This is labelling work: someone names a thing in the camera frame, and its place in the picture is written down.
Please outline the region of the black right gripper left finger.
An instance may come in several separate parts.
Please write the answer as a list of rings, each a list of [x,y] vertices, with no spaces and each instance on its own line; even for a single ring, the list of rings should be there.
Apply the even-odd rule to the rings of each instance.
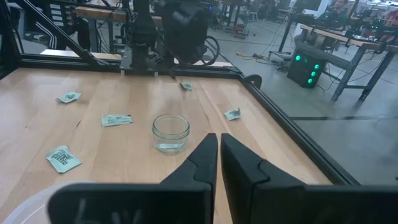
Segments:
[[[70,184],[49,199],[51,223],[213,223],[216,134],[158,184]]]

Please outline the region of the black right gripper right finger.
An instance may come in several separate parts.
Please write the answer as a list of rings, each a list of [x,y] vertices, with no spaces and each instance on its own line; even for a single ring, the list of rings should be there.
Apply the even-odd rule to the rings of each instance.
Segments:
[[[230,134],[221,168],[233,223],[397,223],[397,187],[309,185]]]

